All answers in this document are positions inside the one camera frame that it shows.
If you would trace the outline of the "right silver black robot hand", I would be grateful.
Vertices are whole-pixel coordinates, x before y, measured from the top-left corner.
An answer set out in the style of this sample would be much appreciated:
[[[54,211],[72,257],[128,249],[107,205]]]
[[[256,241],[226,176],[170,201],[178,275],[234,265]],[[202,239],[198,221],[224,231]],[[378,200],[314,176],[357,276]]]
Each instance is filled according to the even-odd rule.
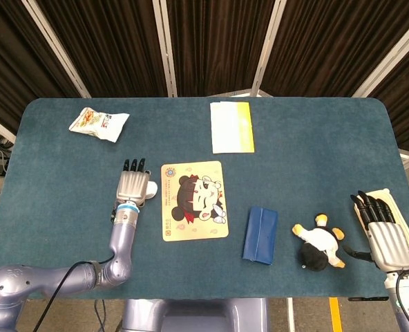
[[[390,190],[359,190],[350,198],[370,251],[359,252],[347,245],[343,246],[344,251],[355,259],[374,263],[385,273],[409,270],[409,227]]]

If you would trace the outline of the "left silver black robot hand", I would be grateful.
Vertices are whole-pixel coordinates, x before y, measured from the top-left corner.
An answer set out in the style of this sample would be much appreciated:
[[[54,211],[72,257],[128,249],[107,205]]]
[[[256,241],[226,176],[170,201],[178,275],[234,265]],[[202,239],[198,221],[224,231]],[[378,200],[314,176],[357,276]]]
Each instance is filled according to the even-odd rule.
[[[151,172],[144,168],[145,158],[140,161],[129,159],[124,161],[117,186],[116,198],[119,201],[130,201],[142,207],[146,200],[152,199],[158,191],[158,185],[150,181]]]

